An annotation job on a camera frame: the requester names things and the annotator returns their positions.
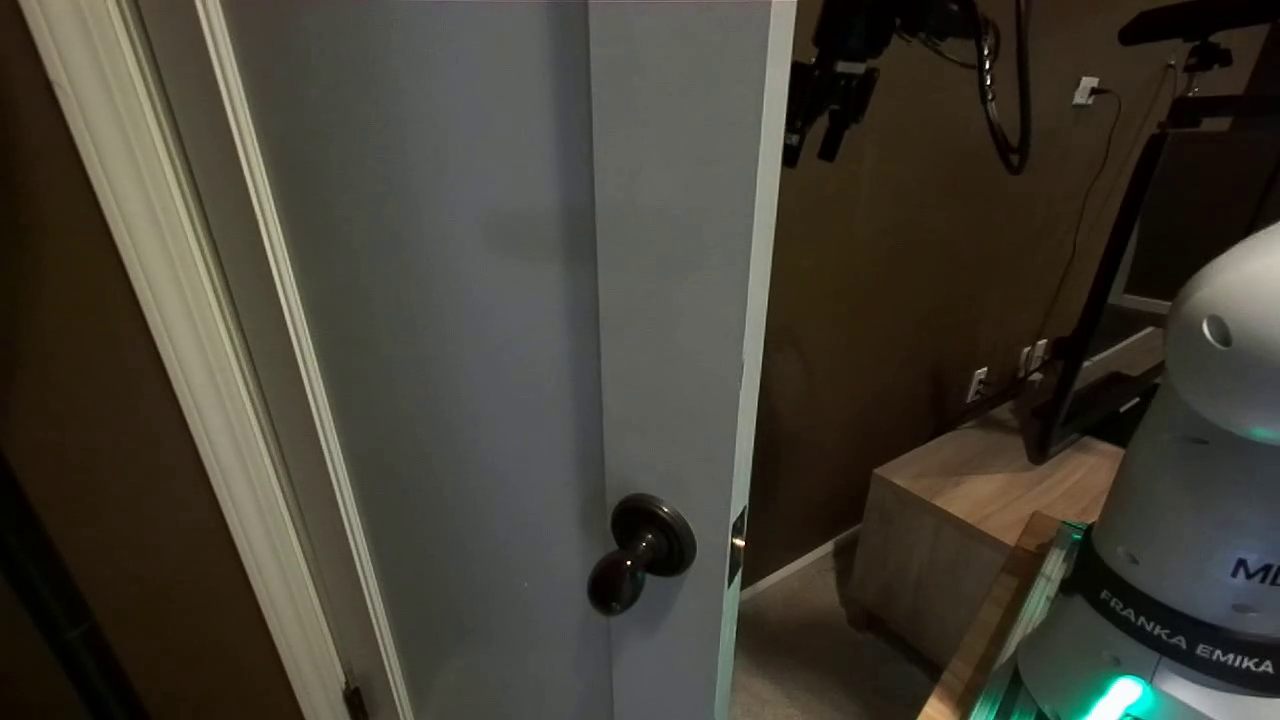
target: green light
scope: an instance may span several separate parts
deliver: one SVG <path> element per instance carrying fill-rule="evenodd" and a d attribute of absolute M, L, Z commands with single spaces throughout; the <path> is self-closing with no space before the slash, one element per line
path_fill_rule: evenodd
<path fill-rule="evenodd" d="M 1122 720 L 1152 703 L 1152 682 L 1141 676 L 1117 676 L 1082 720 Z"/>

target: door trim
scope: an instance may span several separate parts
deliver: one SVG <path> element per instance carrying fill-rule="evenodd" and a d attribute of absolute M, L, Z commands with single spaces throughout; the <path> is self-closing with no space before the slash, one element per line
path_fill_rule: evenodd
<path fill-rule="evenodd" d="M 212 240 L 129 0 L 20 0 L 304 714 L 339 720 L 343 654 Z"/>

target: black door knob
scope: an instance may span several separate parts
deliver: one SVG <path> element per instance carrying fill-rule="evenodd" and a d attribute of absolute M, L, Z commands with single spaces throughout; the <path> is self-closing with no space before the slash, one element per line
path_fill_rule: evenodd
<path fill-rule="evenodd" d="M 689 520 L 655 496 L 621 501 L 610 512 L 610 540 L 615 551 L 597 562 L 589 585 L 589 594 L 603 614 L 626 610 L 644 590 L 644 576 L 680 576 L 696 556 Z"/>

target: wall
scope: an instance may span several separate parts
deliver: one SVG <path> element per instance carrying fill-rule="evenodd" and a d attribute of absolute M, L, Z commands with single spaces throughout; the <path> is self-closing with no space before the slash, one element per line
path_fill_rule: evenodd
<path fill-rule="evenodd" d="M 17 0 L 0 107 L 0 450 L 153 714 L 296 714 Z M 0 714 L 67 714 L 20 648 L 0 594 Z"/>
<path fill-rule="evenodd" d="M 1134 149 L 1180 81 L 1164 69 L 1180 42 L 1117 42 L 1148 2 L 1031 0 L 1024 177 L 997 163 L 971 71 L 905 41 L 879 60 L 877 101 L 838 158 L 821 163 L 811 141 L 782 170 L 750 576 L 852 529 L 869 473 L 941 433 L 974 362 L 1009 371 L 1018 342 L 1073 323 Z M 801 2 L 801 60 L 811 60 L 815 6 Z M 1236 69 L 1204 89 L 1242 89 L 1260 31 L 1226 41 Z M 1119 101 L 1073 107 L 1081 71 Z"/>

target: door frame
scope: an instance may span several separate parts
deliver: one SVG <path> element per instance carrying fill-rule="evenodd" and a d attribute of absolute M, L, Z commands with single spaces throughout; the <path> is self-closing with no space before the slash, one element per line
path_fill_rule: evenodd
<path fill-rule="evenodd" d="M 315 537 L 304 537 L 296 520 L 296 485 L 279 460 L 279 437 L 264 413 L 261 375 L 247 362 L 140 20 L 129 0 L 20 0 L 20 13 L 156 337 L 296 703 L 304 714 L 343 720 L 351 714 L 343 700 L 351 652 L 337 645 L 337 630 L 351 627 L 337 627 L 349 619 L 322 610 L 309 562 L 309 540 L 315 543 Z M 326 409 L 313 409 L 309 424 L 326 450 L 321 465 L 326 473 L 322 485 L 349 501 L 339 448 L 332 448 L 337 437 L 332 424 L 322 433 L 322 421 Z M 387 700 L 377 700 L 381 714 L 410 714 L 369 556 L 358 556 L 358 525 L 349 525 L 343 537 L 322 537 L 322 549 L 332 543 L 354 556 L 363 610 L 371 614 L 363 645 L 381 652 L 381 662 L 358 666 L 358 682 L 381 676 L 392 686 Z"/>

